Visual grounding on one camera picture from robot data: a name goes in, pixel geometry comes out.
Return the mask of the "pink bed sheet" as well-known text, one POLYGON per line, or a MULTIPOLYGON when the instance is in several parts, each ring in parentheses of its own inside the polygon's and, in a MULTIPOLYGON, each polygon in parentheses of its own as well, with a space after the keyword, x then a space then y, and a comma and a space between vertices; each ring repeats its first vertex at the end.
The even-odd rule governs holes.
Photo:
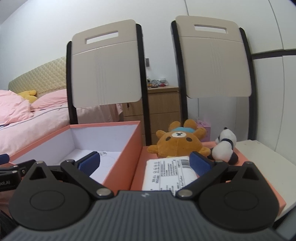
MULTIPOLYGON (((79 124, 118 122, 121 104, 77 108, 79 124)), ((70 125, 68 105, 38 110, 24 121, 1 128, 1 154, 10 157, 39 139, 70 125)))

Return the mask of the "wall power socket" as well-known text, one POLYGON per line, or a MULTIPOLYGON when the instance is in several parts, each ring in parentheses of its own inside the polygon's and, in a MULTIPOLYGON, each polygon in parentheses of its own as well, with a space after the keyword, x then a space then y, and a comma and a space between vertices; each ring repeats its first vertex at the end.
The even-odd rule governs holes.
POLYGON ((145 59, 145 65, 146 65, 147 67, 149 67, 149 66, 150 66, 150 63, 149 63, 149 58, 146 58, 146 59, 145 59))

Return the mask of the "pink duvet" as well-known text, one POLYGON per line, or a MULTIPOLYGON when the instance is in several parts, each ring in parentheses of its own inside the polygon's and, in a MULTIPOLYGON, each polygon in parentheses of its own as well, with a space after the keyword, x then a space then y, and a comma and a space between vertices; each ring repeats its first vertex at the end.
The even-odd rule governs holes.
POLYGON ((10 90, 1 90, 0 108, 1 126, 24 121, 34 116, 30 102, 10 90))

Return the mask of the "left beige folding chair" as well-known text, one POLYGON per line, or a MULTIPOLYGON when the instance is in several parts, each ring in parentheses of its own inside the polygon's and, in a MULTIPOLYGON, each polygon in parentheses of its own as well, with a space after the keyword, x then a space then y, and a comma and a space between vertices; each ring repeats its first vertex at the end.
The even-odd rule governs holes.
POLYGON ((145 142, 152 143, 142 27, 124 20, 73 36, 67 44, 70 123, 77 108, 142 101, 145 142))

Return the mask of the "right beige folding chair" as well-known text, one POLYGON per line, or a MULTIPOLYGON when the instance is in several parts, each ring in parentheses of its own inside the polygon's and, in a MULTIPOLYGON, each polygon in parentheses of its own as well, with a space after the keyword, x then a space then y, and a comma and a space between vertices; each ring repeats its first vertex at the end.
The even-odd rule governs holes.
POLYGON ((255 140, 257 86, 244 29, 227 20, 177 16, 171 23, 171 34, 177 64, 181 120, 188 118, 188 98, 247 97, 247 138, 255 140))

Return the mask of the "beige quilted headboard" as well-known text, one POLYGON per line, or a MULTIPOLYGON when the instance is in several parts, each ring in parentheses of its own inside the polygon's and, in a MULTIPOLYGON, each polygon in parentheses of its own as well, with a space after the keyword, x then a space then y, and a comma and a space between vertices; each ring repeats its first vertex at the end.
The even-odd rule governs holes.
POLYGON ((61 89, 66 89, 66 57, 38 66, 8 84, 8 90, 15 93, 36 90, 36 97, 61 89))

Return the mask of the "orange box base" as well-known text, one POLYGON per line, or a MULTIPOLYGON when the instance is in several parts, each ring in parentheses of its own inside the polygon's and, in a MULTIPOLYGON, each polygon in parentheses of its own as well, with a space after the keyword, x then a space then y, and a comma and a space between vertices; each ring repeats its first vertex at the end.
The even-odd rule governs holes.
POLYGON ((97 151, 101 162, 91 178, 114 193, 130 189, 142 152, 142 130, 138 121, 66 126, 30 144, 10 157, 19 164, 34 159, 48 166, 75 161, 97 151))

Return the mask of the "wooden drawer cabinet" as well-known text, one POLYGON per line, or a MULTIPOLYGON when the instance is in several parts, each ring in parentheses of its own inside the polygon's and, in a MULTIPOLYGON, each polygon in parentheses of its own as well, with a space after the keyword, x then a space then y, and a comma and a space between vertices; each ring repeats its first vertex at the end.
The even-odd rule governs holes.
POLYGON ((175 86, 165 86, 148 89, 150 132, 144 129, 144 112, 142 110, 142 101, 124 103, 123 120, 140 121, 142 128, 142 143, 146 145, 146 136, 151 137, 152 144, 158 141, 156 131, 168 131, 169 125, 173 121, 180 121, 180 99, 179 89, 175 86))

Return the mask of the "beige folding chair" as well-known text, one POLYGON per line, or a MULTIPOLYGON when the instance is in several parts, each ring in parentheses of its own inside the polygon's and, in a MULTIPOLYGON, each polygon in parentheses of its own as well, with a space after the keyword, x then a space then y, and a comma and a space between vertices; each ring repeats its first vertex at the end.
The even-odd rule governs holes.
POLYGON ((77 108, 142 101, 145 142, 152 143, 142 27, 124 20, 73 36, 67 44, 70 123, 77 108))
POLYGON ((247 97, 247 138, 255 140, 257 86, 244 29, 227 20, 177 16, 171 23, 171 34, 177 64, 181 120, 188 118, 188 98, 247 97))

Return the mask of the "brown teddy bear plush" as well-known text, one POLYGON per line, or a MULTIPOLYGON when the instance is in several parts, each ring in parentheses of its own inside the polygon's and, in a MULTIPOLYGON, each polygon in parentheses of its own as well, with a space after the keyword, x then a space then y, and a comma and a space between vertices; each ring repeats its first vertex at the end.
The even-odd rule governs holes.
POLYGON ((159 140, 155 145, 148 146, 147 151, 159 158, 189 156, 191 152, 198 152, 207 157, 211 151, 201 142, 206 135, 206 129, 199 127, 194 120, 188 119, 183 125, 179 121, 174 121, 169 125, 167 132, 156 132, 159 140))

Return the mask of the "orange box lid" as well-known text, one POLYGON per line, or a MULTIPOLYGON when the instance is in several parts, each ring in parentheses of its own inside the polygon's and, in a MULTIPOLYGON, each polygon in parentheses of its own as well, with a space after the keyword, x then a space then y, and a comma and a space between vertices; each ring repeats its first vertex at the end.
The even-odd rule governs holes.
POLYGON ((238 142, 235 153, 239 157, 237 166, 242 166, 245 162, 252 162, 260 172, 257 174, 256 171, 250 169, 251 165, 248 165, 242 176, 243 179, 256 180, 262 176, 269 184, 280 206, 278 218, 293 208, 295 202, 289 200, 291 194, 288 188, 288 178, 283 175, 283 172, 288 168, 288 160, 260 142, 252 140, 238 142))

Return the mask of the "yellow plush toy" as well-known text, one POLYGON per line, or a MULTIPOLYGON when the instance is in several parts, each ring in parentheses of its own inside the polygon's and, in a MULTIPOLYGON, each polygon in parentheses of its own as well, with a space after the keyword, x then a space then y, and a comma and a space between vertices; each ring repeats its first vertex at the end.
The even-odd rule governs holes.
POLYGON ((23 91, 23 92, 18 93, 18 95, 21 96, 22 98, 28 100, 29 103, 33 103, 38 99, 36 90, 23 91))

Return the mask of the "small items on cabinet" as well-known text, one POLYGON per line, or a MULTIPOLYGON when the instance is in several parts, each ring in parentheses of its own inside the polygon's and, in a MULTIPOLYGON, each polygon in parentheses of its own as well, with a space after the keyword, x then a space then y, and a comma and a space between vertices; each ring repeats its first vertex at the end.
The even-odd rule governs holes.
POLYGON ((158 80, 156 80, 156 79, 151 80, 151 79, 147 78, 147 87, 148 88, 159 88, 159 87, 165 87, 168 85, 169 85, 169 83, 165 78, 158 79, 158 80))

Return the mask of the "panda plush toy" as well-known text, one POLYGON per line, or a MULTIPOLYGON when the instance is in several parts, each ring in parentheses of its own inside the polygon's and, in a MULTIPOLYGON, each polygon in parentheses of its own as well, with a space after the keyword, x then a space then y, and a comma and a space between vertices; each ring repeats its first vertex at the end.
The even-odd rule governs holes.
POLYGON ((225 127, 215 140, 215 146, 210 149, 210 160, 221 160, 229 165, 235 165, 238 162, 238 156, 234 152, 237 138, 236 135, 227 127, 225 127))

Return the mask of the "pink pillow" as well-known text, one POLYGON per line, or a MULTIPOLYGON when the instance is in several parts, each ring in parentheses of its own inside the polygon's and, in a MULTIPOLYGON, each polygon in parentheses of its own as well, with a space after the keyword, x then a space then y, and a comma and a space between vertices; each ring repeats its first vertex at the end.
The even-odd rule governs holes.
POLYGON ((67 103, 67 90, 61 89, 39 97, 31 104, 31 111, 54 108, 65 103, 67 103))

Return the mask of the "white labelled package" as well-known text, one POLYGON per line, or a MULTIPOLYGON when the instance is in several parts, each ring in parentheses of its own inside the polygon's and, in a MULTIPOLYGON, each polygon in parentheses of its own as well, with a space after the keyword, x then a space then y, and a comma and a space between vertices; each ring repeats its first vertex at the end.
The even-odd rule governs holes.
POLYGON ((197 178, 188 156, 150 159, 145 166, 142 190, 171 191, 175 195, 197 178))

